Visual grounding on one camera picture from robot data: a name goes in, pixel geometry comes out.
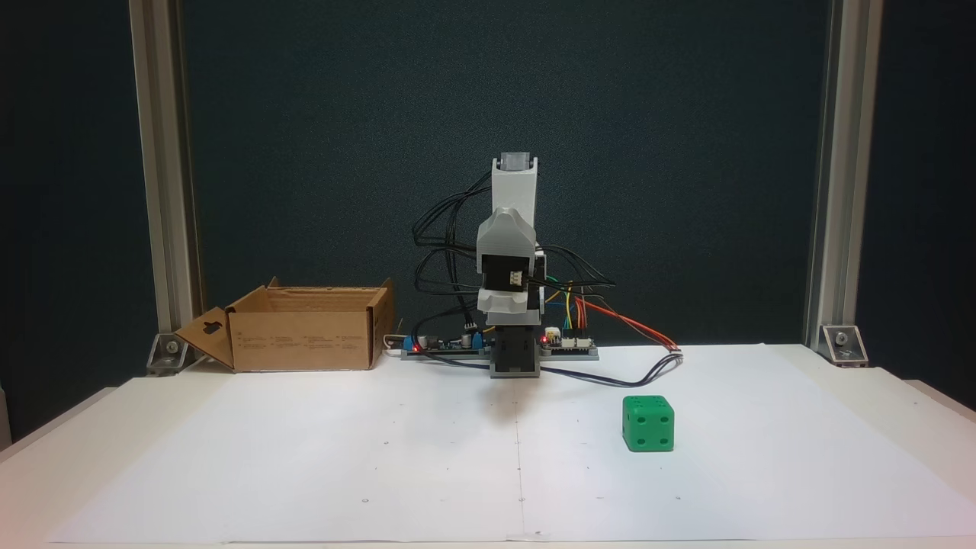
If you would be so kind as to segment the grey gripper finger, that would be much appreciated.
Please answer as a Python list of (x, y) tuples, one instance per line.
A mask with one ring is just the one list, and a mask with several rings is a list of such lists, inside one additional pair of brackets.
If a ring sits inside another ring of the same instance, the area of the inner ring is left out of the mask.
[(543, 302), (541, 291), (478, 291), (478, 310), (486, 315), (522, 315), (539, 310)]

